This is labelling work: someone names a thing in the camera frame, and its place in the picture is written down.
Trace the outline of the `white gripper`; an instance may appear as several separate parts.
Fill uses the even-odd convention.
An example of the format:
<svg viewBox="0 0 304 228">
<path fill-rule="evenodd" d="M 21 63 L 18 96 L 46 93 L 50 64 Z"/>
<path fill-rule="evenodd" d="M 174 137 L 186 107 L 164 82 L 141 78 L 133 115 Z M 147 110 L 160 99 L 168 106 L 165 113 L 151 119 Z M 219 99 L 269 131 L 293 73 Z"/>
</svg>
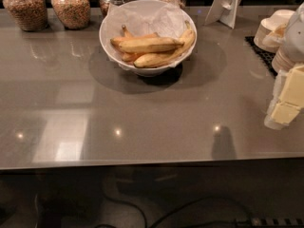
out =
<svg viewBox="0 0 304 228">
<path fill-rule="evenodd" d="M 283 46 L 289 58 L 301 63 L 304 61 L 304 3 L 290 18 L 285 29 Z M 274 97 L 280 102 L 271 101 L 264 125 L 281 130 L 287 127 L 304 107 L 304 65 L 295 64 L 289 71 L 280 70 L 275 78 Z"/>
</svg>

